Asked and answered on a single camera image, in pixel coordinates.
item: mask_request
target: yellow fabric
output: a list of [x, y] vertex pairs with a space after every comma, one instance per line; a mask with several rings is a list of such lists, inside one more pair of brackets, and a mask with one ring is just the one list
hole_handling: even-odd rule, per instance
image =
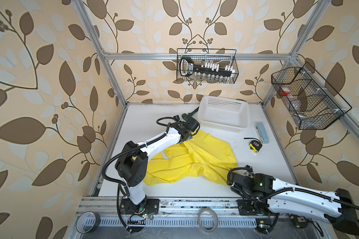
[[144, 182], [147, 185], [174, 183], [184, 177], [205, 178], [218, 184], [226, 184], [227, 173], [238, 167], [230, 144], [199, 131], [193, 139], [165, 149], [152, 158], [147, 167]]

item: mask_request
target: black wire basket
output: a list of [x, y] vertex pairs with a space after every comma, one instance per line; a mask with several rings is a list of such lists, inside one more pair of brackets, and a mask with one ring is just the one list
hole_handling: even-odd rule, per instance
[[208, 53], [203, 50], [205, 49], [177, 49], [177, 79], [234, 84], [239, 74], [235, 60], [237, 51], [209, 49]]
[[[323, 130], [352, 107], [319, 72], [306, 64], [273, 73], [271, 83], [299, 130]], [[311, 70], [324, 79], [324, 87], [314, 80]], [[340, 107], [338, 99], [345, 106]]]

